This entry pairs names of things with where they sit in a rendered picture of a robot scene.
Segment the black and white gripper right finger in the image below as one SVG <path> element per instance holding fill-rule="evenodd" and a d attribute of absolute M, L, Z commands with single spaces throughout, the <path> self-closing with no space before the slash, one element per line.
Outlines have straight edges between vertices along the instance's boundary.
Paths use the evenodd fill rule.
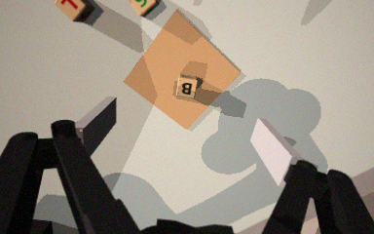
<path fill-rule="evenodd" d="M 284 187 L 262 234 L 301 234 L 310 197 L 320 234 L 374 234 L 374 220 L 346 174 L 318 172 L 264 118 L 257 119 L 250 141 Z"/>

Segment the tan square mat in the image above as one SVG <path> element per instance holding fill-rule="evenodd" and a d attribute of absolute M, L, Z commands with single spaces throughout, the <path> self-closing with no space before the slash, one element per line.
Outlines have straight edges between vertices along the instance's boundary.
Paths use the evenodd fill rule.
<path fill-rule="evenodd" d="M 176 95 L 179 74 L 197 77 L 195 98 Z M 239 75 L 175 10 L 124 83 L 187 130 Z"/>

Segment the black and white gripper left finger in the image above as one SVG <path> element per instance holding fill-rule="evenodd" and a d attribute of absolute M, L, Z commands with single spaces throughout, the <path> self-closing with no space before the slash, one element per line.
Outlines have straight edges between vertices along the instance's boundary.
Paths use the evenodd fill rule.
<path fill-rule="evenodd" d="M 0 156 L 0 234 L 30 233 L 46 169 L 57 169 L 79 234 L 142 234 L 90 157 L 116 124 L 116 101 L 105 98 L 76 123 L 53 122 L 52 138 L 9 139 Z"/>

